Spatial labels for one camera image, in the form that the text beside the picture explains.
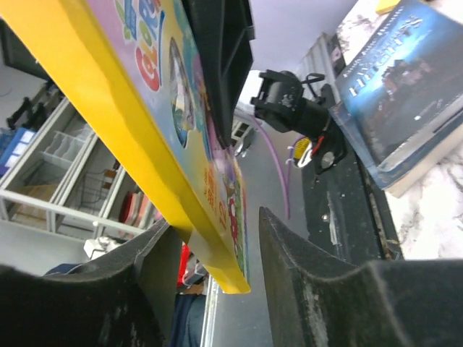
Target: book cover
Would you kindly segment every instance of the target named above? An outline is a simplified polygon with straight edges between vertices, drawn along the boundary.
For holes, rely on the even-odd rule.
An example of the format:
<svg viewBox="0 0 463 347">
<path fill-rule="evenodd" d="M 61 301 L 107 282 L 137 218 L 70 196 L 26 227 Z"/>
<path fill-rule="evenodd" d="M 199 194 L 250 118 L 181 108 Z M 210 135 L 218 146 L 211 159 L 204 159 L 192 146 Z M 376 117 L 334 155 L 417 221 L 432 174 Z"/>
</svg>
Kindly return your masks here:
<svg viewBox="0 0 463 347">
<path fill-rule="evenodd" d="M 182 1 L 7 0 L 0 12 L 221 289 L 249 292 L 245 183 L 218 143 Z"/>
<path fill-rule="evenodd" d="M 463 124 L 462 54 L 461 25 L 402 0 L 337 78 L 342 102 L 332 114 L 380 188 Z"/>
</svg>

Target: blue book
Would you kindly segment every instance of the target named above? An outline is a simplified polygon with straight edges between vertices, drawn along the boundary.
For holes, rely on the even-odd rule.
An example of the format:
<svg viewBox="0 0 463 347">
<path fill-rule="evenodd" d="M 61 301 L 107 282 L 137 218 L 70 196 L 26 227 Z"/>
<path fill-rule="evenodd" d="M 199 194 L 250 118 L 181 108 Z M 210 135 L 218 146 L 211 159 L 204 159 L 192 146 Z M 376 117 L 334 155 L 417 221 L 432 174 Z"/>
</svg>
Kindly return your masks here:
<svg viewBox="0 0 463 347">
<path fill-rule="evenodd" d="M 463 139 L 463 26 L 402 0 L 336 86 L 334 119 L 376 184 L 400 196 Z"/>
<path fill-rule="evenodd" d="M 0 176 L 3 176 L 24 153 L 35 136 L 35 132 L 26 128 L 19 128 L 0 155 Z"/>
</svg>

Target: metal frame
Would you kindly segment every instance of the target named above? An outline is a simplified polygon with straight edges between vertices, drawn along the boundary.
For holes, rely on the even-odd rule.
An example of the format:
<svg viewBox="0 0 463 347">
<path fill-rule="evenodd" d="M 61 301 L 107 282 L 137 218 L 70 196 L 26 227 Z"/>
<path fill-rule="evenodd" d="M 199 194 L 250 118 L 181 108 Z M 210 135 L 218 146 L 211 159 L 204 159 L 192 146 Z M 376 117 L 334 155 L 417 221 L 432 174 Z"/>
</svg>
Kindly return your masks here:
<svg viewBox="0 0 463 347">
<path fill-rule="evenodd" d="M 3 201 L 9 200 L 12 202 L 17 202 L 17 203 L 28 205 L 31 207 L 40 208 L 42 210 L 49 210 L 56 214 L 79 218 L 79 219 L 86 220 L 91 223 L 96 222 L 98 224 L 101 224 L 102 226 L 107 226 L 109 228 L 123 230 L 123 231 L 126 231 L 127 233 L 131 233 L 134 235 L 139 235 L 142 232 L 144 232 L 144 230 L 135 228 L 134 226 L 128 226 L 127 224 L 123 224 L 120 222 L 114 222 L 113 220 L 105 219 L 97 215 L 90 215 L 85 212 L 73 210 L 72 208 L 56 205 L 52 202 L 43 201 L 40 199 L 36 199 L 34 197 L 28 197 L 26 195 L 22 195 L 16 192 L 10 192 L 4 189 L 0 189 L 0 198 L 2 198 Z"/>
<path fill-rule="evenodd" d="M 39 78 L 42 78 L 42 79 L 48 79 L 48 75 L 46 74 L 46 71 L 40 67 L 40 69 L 34 69 L 34 68 L 31 68 L 31 66 L 27 65 L 27 64 L 21 64 L 21 63 L 18 63 L 16 61 L 12 61 L 11 59 L 11 50 L 12 50 L 12 47 L 11 47 L 11 43 L 10 43 L 10 40 L 9 40 L 9 34 L 11 35 L 13 32 L 12 30 L 9 28 L 9 26 L 5 23 L 5 21 L 3 21 L 1 18 L 0 18 L 0 43 L 1 43 L 1 50 L 2 50 L 2 56 L 3 56 L 3 60 L 4 60 L 4 64 L 8 67 L 11 67 L 13 69 L 16 69 L 16 70 L 20 70 L 22 72 L 25 72 L 26 74 L 31 74 L 32 76 L 36 76 L 36 77 L 39 77 Z"/>
<path fill-rule="evenodd" d="M 201 347 L 210 347 L 213 345 L 214 322 L 216 321 L 218 287 L 217 282 L 209 276 L 208 292 L 206 295 L 206 304 L 203 320 L 203 332 L 201 333 Z"/>
<path fill-rule="evenodd" d="M 77 112 L 72 104 L 65 98 L 46 120 L 46 123 L 42 126 L 16 164 L 0 179 L 0 218 L 2 220 L 10 220 L 7 206 L 9 202 L 16 202 L 45 210 L 46 230 L 44 232 L 58 235 L 58 230 L 64 217 L 71 217 L 90 223 L 96 222 L 96 225 L 93 227 L 93 238 L 101 236 L 105 227 L 134 235 L 141 234 L 144 230 L 140 228 L 108 219 L 122 182 L 127 176 L 127 172 L 122 166 L 119 168 L 114 178 L 103 203 L 103 207 L 96 215 L 65 206 L 69 198 L 76 192 L 78 184 L 82 181 L 82 177 L 86 172 L 86 168 L 88 168 L 91 158 L 94 157 L 95 152 L 98 150 L 99 138 L 94 132 L 88 135 L 82 149 L 77 154 L 72 165 L 67 169 L 49 201 L 40 200 L 14 191 L 14 188 L 18 185 L 19 176 L 30 166 L 29 164 L 31 161 L 35 162 L 37 160 L 37 156 L 40 156 L 40 151 L 43 150 L 44 144 L 47 142 L 47 139 L 52 136 L 54 130 L 64 129 L 66 124 L 69 123 L 69 120 L 76 117 L 76 114 Z"/>
</svg>

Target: dark clothing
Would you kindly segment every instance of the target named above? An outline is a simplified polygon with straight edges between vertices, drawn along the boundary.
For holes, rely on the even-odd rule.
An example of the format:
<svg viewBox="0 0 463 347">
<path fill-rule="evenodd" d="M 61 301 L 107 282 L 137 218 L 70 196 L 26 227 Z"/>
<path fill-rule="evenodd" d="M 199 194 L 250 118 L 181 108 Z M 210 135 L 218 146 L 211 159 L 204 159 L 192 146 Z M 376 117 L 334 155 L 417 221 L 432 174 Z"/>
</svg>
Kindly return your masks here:
<svg viewBox="0 0 463 347">
<path fill-rule="evenodd" d="M 53 269 L 47 271 L 45 275 L 53 275 L 54 273 L 69 273 L 72 269 L 79 266 L 80 264 L 60 264 Z"/>
<path fill-rule="evenodd" d="M 200 347 L 204 309 L 204 295 L 177 294 L 171 347 Z"/>
</svg>

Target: metal shelf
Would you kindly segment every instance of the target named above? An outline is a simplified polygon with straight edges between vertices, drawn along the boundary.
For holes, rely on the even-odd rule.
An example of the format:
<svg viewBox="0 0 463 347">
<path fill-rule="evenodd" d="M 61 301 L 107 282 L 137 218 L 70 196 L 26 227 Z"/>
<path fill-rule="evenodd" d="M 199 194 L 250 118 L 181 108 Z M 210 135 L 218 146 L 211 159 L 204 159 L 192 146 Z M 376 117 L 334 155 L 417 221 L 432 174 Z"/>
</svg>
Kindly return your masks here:
<svg viewBox="0 0 463 347">
<path fill-rule="evenodd" d="M 61 151 L 65 152 L 62 162 L 53 155 L 62 155 L 60 150 L 53 152 L 57 136 L 79 141 L 72 152 Z M 47 150 L 52 155 L 46 157 Z M 0 217 L 74 239 L 120 231 L 141 234 L 141 228 L 114 217 L 126 193 L 137 187 L 124 168 L 115 169 L 115 164 L 115 157 L 65 98 L 0 179 Z"/>
</svg>

